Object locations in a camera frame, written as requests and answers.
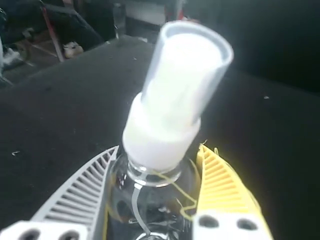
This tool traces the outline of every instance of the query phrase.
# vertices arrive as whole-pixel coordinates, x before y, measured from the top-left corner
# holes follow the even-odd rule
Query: mounting hole
[[[40,231],[37,229],[30,229],[24,232],[20,237],[19,240],[37,240],[40,236]]]
[[[205,228],[218,228],[219,222],[212,216],[202,216],[199,219],[199,225]]]
[[[79,240],[79,233],[76,231],[67,231],[59,237],[59,240]]]
[[[249,230],[249,231],[253,231],[253,230],[257,230],[258,229],[257,225],[254,222],[252,222],[251,220],[248,220],[248,219],[240,219],[236,223],[236,225],[240,229]]]

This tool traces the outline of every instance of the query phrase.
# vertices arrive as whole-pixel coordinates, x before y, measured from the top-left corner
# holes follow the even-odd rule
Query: spray bottle
[[[162,27],[123,131],[125,154],[106,181],[108,240],[191,238],[201,180],[185,154],[232,59],[231,46],[209,28]]]

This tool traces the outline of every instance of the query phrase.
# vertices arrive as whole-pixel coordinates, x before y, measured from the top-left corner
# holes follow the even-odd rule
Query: black fabric
[[[86,161],[121,142],[153,46],[130,37],[0,92],[0,228],[27,220]],[[275,239],[318,239],[320,98],[232,69],[197,142],[229,161]]]

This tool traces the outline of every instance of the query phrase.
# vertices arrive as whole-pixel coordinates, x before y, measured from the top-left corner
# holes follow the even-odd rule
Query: floor
[[[27,76],[59,63],[55,47],[51,40],[44,40],[37,43],[25,42],[25,45],[29,48],[29,60],[3,73],[3,76],[9,84],[17,85]]]

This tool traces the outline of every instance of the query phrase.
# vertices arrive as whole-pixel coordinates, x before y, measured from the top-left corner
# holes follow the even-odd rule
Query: yellow wire
[[[189,159],[189,161],[191,162],[191,165],[193,166],[194,170],[195,170],[195,174],[198,173],[197,167],[195,166],[194,162],[191,161]],[[180,203],[180,201],[176,198],[177,202],[180,204],[181,209],[180,209],[180,214],[187,220],[192,221],[192,217],[186,213],[187,210],[191,210],[191,209],[195,209],[197,207],[197,203],[198,201],[195,200],[193,197],[191,197],[189,194],[187,194],[181,187],[179,187],[171,178],[157,172],[157,171],[153,171],[155,175],[159,176],[162,179],[165,179],[166,181],[168,181],[170,184],[172,184],[182,195],[184,195],[187,199],[189,199],[191,202],[193,202],[192,205],[190,206],[182,206],[182,204]]]

